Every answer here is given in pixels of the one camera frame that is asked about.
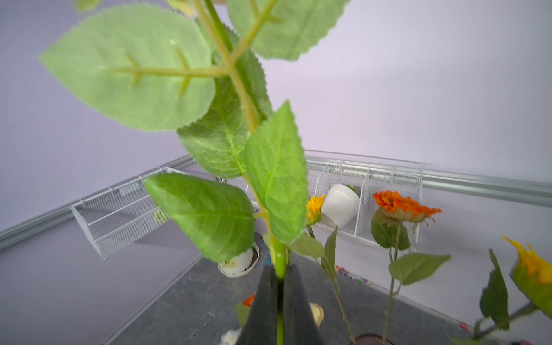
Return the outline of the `yellow ruffled glass vase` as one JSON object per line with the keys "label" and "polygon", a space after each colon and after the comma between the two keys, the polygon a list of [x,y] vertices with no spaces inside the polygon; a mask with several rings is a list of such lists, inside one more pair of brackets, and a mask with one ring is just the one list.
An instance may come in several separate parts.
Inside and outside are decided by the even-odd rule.
{"label": "yellow ruffled glass vase", "polygon": [[321,323],[324,320],[325,313],[319,304],[309,303],[309,306],[313,314],[315,325],[317,329],[320,329]]}

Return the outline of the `white rose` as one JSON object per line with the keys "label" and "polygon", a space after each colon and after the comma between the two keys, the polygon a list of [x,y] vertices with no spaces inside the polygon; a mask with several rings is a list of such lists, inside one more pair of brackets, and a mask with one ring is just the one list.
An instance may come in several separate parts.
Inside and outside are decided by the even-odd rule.
{"label": "white rose", "polygon": [[241,333],[242,330],[241,329],[237,329],[237,330],[228,330],[226,333],[224,333],[222,336],[221,336],[221,339],[220,339],[220,342],[218,343],[219,345],[236,345],[240,336],[241,336]]}

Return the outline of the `orange yellow rose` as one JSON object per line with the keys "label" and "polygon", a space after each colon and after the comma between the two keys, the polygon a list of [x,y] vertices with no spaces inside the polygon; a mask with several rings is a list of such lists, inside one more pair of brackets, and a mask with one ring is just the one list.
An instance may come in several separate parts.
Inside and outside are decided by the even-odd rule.
{"label": "orange yellow rose", "polygon": [[322,206],[325,201],[325,195],[313,196],[310,198],[307,204],[307,216],[306,216],[306,229],[307,232],[303,232],[301,236],[289,245],[290,251],[302,255],[304,257],[310,257],[316,260],[319,267],[323,270],[325,276],[329,279],[333,294],[338,303],[339,309],[342,313],[342,318],[346,324],[346,329],[349,334],[349,338],[353,344],[356,344],[355,337],[350,326],[349,319],[346,316],[344,306],[341,299],[341,291],[336,272],[336,237],[338,229],[335,228],[326,240],[326,244],[322,246],[322,243],[318,241],[313,232],[313,226],[319,223],[322,219]]}

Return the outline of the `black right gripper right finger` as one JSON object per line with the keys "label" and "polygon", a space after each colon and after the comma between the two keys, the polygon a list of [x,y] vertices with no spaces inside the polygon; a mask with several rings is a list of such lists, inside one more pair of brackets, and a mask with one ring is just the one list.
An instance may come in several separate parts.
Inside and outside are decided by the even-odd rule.
{"label": "black right gripper right finger", "polygon": [[283,283],[283,343],[323,344],[296,264],[287,266]]}

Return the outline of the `yellow sunflower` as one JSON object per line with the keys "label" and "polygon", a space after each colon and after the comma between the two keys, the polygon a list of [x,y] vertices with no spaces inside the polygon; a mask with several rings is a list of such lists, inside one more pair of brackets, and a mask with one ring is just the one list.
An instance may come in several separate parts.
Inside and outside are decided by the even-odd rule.
{"label": "yellow sunflower", "polygon": [[551,264],[541,258],[530,244],[504,238],[516,249],[517,260],[510,271],[516,288],[527,298],[527,303],[509,312],[508,290],[497,257],[490,250],[494,269],[482,289],[479,307],[482,313],[468,339],[450,338],[451,344],[490,344],[485,338],[496,331],[508,331],[511,324],[534,313],[551,317]]}

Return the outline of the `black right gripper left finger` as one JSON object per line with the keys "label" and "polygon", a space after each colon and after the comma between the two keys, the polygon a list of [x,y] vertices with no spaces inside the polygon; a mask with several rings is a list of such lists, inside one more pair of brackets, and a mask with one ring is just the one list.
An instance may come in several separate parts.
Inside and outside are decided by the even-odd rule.
{"label": "black right gripper left finger", "polygon": [[238,345],[276,344],[278,316],[278,277],[271,265],[264,266],[257,293]]}

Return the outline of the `dark red glass vase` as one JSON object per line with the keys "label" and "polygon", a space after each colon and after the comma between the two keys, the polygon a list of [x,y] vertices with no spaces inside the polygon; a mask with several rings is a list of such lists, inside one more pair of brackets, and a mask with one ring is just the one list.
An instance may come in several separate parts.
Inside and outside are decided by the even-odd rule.
{"label": "dark red glass vase", "polygon": [[383,337],[376,333],[362,333],[350,341],[350,345],[393,345],[388,339],[383,341]]}

